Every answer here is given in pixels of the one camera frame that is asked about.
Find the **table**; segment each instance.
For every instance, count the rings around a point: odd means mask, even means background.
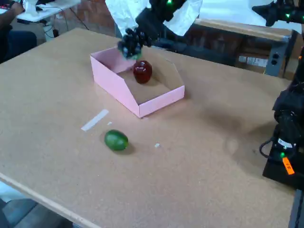
[[[50,37],[53,37],[53,30],[50,30],[50,21],[49,18],[55,14],[60,13],[61,11],[78,5],[81,0],[55,0],[54,2],[47,3],[45,5],[38,5],[43,10],[37,12],[37,16],[32,16],[29,13],[21,13],[17,16],[18,19],[27,20],[31,22],[39,22],[43,19],[47,20],[46,26],[43,28],[44,32],[46,33],[45,37],[46,40],[51,40]],[[4,13],[5,9],[0,9],[0,14]]]
[[[220,29],[241,34],[243,36],[263,38],[271,42],[272,49],[265,69],[265,74],[271,76],[279,75],[284,59],[285,67],[287,67],[298,36],[296,31],[290,31],[287,29],[246,25],[221,20],[196,19],[194,23],[199,26]],[[293,55],[299,56],[300,52],[301,50],[299,48],[299,50],[296,50]]]
[[[289,60],[291,57],[294,56],[296,56],[297,59],[301,52],[301,48],[299,48],[298,50],[293,50],[294,45],[297,42],[298,33],[296,31],[208,19],[196,19],[192,26],[199,28],[203,27],[203,29],[219,29],[224,33],[237,34],[241,38],[251,36],[259,39],[265,39],[272,45],[272,49],[269,53],[268,63],[265,69],[265,74],[271,76],[279,75],[284,62],[284,68],[289,68],[289,66],[293,68],[294,61],[291,62],[289,65]],[[121,37],[117,26],[115,27],[115,33],[117,37]],[[180,52],[180,50],[182,50],[182,54],[184,55],[201,58],[212,62],[218,62],[230,66],[234,66],[237,61],[238,56],[236,57],[227,54],[219,54],[216,51],[211,51],[203,47],[192,46],[186,43],[168,40],[166,33],[167,31],[166,29],[164,29],[162,38],[159,40],[159,42],[155,44],[156,46],[170,47],[169,49],[173,49],[175,50],[175,52]]]
[[[85,228],[286,228],[295,191],[262,177],[258,147],[289,82],[153,49],[187,92],[139,119],[93,81],[89,54],[116,43],[75,29],[0,65],[0,179]]]

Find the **black cable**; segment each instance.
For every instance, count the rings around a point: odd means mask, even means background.
[[[265,158],[267,158],[267,159],[274,160],[274,161],[277,161],[277,162],[282,162],[282,160],[275,159],[275,158],[273,158],[273,157],[271,157],[271,156],[265,154],[265,153],[262,151],[262,149],[263,149],[264,146],[266,146],[266,145],[269,144],[270,142],[273,142],[274,140],[275,140],[275,138],[274,138],[274,137],[271,137],[269,140],[267,140],[266,142],[262,143],[262,144],[260,145],[260,147],[259,147],[260,154],[261,154],[262,156],[264,156]],[[295,148],[295,145],[294,145],[293,143],[291,143],[291,147],[292,147],[292,154],[289,155],[289,156],[287,156],[288,159],[292,159],[292,158],[295,156],[295,154],[296,154],[296,148]]]
[[[48,26],[52,26],[48,31],[44,31],[44,34],[46,34],[48,37],[50,37],[50,38],[55,38],[55,37],[51,37],[51,36],[49,36],[48,34],[47,34],[47,32],[49,32],[50,30],[52,30],[53,29],[53,25],[52,24],[50,24],[50,25],[47,25],[47,26],[44,26],[44,27],[48,27]]]
[[[77,16],[77,14],[72,10],[72,8],[70,8],[70,10],[72,11],[72,13],[75,15],[75,17],[77,17],[77,19],[81,22],[81,24],[83,24],[85,26],[85,28],[87,30],[89,30],[89,28],[86,26],[86,24]]]
[[[263,155],[263,156],[264,156],[265,158],[267,158],[267,159],[273,159],[273,158],[270,157],[269,155],[263,153],[262,149],[263,149],[263,147],[266,146],[268,143],[273,142],[273,140],[274,140],[274,138],[271,137],[269,140],[267,140],[266,142],[262,143],[262,144],[260,145],[260,147],[259,147],[259,151],[260,151],[261,155]]]
[[[63,9],[61,9],[60,7],[57,7],[57,6],[53,6],[53,7],[42,7],[42,6],[40,6],[40,8],[42,8],[42,9],[51,9],[51,8],[57,8],[57,9],[60,9],[61,10],[61,12],[63,12],[63,14],[65,15],[65,20],[66,20],[66,31],[68,31],[68,25],[67,25],[67,16],[66,16],[66,13],[64,12],[64,10]]]

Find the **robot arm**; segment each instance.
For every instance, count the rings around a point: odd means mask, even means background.
[[[304,0],[299,1],[296,7],[294,0],[277,0],[264,6],[254,6],[252,10],[266,20],[266,26],[271,27],[278,20],[295,23],[304,23]]]
[[[126,35],[118,42],[118,49],[125,58],[137,57],[143,45],[151,46],[163,31],[163,22],[170,21],[173,13],[181,8],[186,0],[150,0],[151,8],[145,8],[136,18],[138,27],[126,29]]]

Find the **pink box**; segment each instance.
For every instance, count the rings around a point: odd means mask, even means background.
[[[152,65],[153,74],[146,84],[136,82],[135,60],[126,60],[117,47],[91,54],[95,82],[140,118],[185,95],[185,85],[172,62],[147,47],[142,49],[141,60]]]

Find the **white cloth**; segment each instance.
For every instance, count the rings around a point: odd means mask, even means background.
[[[105,3],[122,35],[125,34],[126,28],[136,28],[136,17],[145,7],[151,7],[149,0],[105,0]],[[199,15],[201,4],[202,0],[187,0],[164,25],[179,36],[185,35]]]

